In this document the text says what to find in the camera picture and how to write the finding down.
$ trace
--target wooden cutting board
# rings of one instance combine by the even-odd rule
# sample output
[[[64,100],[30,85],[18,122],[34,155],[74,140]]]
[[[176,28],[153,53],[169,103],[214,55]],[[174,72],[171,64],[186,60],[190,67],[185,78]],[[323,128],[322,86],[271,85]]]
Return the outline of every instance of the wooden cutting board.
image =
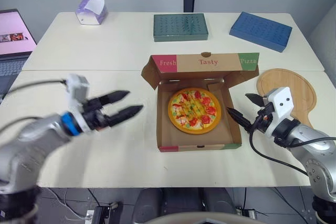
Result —
[[[257,81],[257,90],[260,95],[265,95],[275,88],[289,87],[293,97],[293,118],[312,127],[308,114],[316,105],[316,93],[312,85],[301,75],[281,68],[274,68],[260,75]]]

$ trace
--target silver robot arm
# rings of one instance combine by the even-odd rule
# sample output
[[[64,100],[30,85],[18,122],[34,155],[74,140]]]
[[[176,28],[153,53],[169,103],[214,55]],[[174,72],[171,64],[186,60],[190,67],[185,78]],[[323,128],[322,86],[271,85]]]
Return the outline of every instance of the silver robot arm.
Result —
[[[255,129],[260,130],[293,154],[307,171],[315,194],[313,208],[318,218],[325,223],[336,223],[335,142],[330,141],[331,138],[321,131],[312,129],[296,119],[288,119],[294,107],[289,87],[274,89],[264,97],[256,94],[246,96],[261,107],[254,124],[250,124],[235,109],[228,108],[228,113],[250,134],[253,134]]]
[[[0,222],[33,223],[40,170],[47,156],[81,133],[112,127],[135,116],[142,105],[114,115],[100,111],[123,99],[129,91],[115,91],[86,99],[88,82],[75,74],[67,79],[70,111],[54,114],[25,126],[10,142],[0,146]]]

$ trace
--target green box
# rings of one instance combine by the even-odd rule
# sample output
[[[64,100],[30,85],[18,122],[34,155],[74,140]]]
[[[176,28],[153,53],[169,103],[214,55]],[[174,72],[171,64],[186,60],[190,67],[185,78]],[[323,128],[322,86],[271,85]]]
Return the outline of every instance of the green box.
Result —
[[[156,14],[153,36],[155,42],[208,40],[204,14]]]

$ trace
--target toy pizza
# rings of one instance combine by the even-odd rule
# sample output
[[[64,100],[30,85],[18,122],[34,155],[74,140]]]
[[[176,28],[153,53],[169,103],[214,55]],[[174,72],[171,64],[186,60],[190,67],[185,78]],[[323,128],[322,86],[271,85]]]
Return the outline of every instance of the toy pizza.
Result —
[[[200,88],[182,89],[175,93],[168,104],[171,122],[181,131],[204,134],[221,120],[222,110],[217,98]]]

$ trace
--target laptop screen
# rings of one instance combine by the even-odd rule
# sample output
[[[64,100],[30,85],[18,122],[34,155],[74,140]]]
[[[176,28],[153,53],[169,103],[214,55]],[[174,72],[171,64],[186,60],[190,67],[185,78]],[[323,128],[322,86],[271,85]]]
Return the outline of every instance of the laptop screen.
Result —
[[[29,55],[35,47],[18,10],[0,10],[0,57]]]

